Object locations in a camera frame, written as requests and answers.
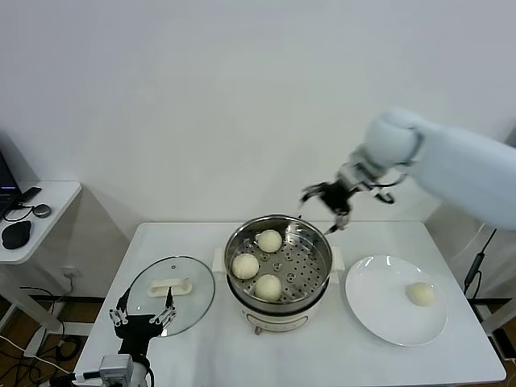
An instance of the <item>laptop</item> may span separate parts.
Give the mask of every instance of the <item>laptop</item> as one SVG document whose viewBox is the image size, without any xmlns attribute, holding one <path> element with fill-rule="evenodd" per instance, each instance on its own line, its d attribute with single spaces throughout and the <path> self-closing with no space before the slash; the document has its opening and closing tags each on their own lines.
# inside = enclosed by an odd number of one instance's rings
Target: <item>laptop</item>
<svg viewBox="0 0 516 387">
<path fill-rule="evenodd" d="M 0 153 L 0 216 L 15 203 L 21 201 L 22 191 L 20 191 L 13 174 L 7 166 L 6 160 Z"/>
</svg>

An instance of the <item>power outlet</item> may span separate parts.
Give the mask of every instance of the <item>power outlet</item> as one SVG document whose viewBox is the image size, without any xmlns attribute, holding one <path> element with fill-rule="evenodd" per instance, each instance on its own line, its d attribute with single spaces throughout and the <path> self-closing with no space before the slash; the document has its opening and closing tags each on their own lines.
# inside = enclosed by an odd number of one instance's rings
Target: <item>power outlet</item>
<svg viewBox="0 0 516 387">
<path fill-rule="evenodd" d="M 77 278 L 81 276 L 81 272 L 75 266 L 63 266 L 60 270 L 63 277 Z"/>
</svg>

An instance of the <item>steamed bun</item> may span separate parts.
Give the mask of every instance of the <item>steamed bun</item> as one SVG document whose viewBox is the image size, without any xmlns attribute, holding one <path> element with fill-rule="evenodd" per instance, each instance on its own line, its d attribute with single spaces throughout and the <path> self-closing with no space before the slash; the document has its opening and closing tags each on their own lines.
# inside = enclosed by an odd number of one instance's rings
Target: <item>steamed bun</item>
<svg viewBox="0 0 516 387">
<path fill-rule="evenodd" d="M 434 286 L 416 282 L 406 287 L 406 296 L 416 305 L 430 306 L 435 301 Z"/>
<path fill-rule="evenodd" d="M 276 230 L 265 230 L 256 237 L 256 240 L 262 252 L 277 252 L 283 243 L 280 233 Z"/>
<path fill-rule="evenodd" d="M 248 280 L 253 278 L 260 268 L 258 259 L 253 254 L 240 254 L 233 260 L 231 270 L 235 277 L 240 280 Z"/>
<path fill-rule="evenodd" d="M 281 282 L 278 277 L 265 274 L 255 285 L 255 295 L 264 301 L 274 302 L 281 297 Z"/>
</svg>

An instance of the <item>glass pot lid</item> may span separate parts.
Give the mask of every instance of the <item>glass pot lid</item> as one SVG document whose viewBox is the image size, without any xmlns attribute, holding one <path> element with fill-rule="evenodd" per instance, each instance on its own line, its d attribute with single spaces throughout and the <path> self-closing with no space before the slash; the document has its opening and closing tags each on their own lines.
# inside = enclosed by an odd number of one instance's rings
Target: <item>glass pot lid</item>
<svg viewBox="0 0 516 387">
<path fill-rule="evenodd" d="M 206 314 L 215 295 L 211 270 L 189 256 L 172 256 L 148 266 L 132 282 L 127 298 L 128 314 L 156 314 L 172 287 L 176 317 L 161 336 L 177 335 L 193 327 Z"/>
</svg>

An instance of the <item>white table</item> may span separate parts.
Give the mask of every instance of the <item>white table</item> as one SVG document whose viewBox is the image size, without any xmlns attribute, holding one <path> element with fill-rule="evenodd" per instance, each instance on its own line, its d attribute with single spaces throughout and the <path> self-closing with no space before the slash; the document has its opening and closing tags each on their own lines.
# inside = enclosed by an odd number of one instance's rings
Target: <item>white table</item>
<svg viewBox="0 0 516 387">
<path fill-rule="evenodd" d="M 97 370 L 121 340 L 108 310 L 151 263 L 189 255 L 210 266 L 238 223 L 144 223 L 139 226 L 77 363 Z M 314 223 L 326 230 L 330 223 Z M 433 276 L 447 295 L 449 321 L 433 343 L 398 347 L 356 319 L 340 285 L 330 285 L 314 318 L 296 331 L 252 334 L 227 284 L 217 281 L 214 303 L 194 327 L 151 340 L 148 358 L 156 387 L 454 385 L 499 381 L 506 372 L 430 235 L 419 222 L 353 222 L 328 237 L 349 269 L 360 258 L 389 253 Z"/>
<path fill-rule="evenodd" d="M 10 309 L 0 321 L 0 330 L 5 326 L 15 309 L 19 308 L 49 332 L 58 332 L 62 330 L 61 323 L 19 288 L 20 284 L 11 276 L 5 265 L 22 264 L 32 257 L 73 199 L 81 192 L 81 184 L 78 181 L 25 181 L 19 183 L 19 185 L 23 192 L 32 186 L 40 187 L 42 190 L 26 205 L 35 206 L 44 203 L 52 208 L 52 213 L 47 218 L 37 218 L 30 214 L 24 219 L 32 221 L 31 237 L 25 246 L 15 250 L 7 250 L 0 246 L 0 294 L 11 303 Z M 26 213 L 26 209 L 11 211 L 7 214 L 7 218 L 19 218 Z M 11 224 L 13 223 L 2 220 L 0 222 L 0 234 Z M 48 275 L 44 268 L 39 267 L 37 263 L 34 263 L 34 266 L 54 286 L 62 287 L 52 276 Z M 56 306 L 54 314 L 58 314 L 61 308 L 62 306 Z M 43 336 L 43 330 L 41 335 L 37 335 L 37 337 L 35 335 L 33 342 L 37 343 L 40 336 Z"/>
</svg>

